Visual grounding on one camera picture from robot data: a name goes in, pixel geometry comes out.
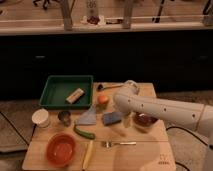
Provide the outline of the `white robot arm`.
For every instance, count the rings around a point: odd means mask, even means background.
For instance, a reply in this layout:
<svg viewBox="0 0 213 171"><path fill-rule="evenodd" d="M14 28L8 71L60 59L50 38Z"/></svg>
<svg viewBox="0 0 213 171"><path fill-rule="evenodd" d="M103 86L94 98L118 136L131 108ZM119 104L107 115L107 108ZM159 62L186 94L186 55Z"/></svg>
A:
<svg viewBox="0 0 213 171"><path fill-rule="evenodd" d="M126 81L113 95L116 109L123 116L131 112L144 113L207 137L209 142L202 171L213 171L213 106L143 97L139 90L136 82Z"/></svg>

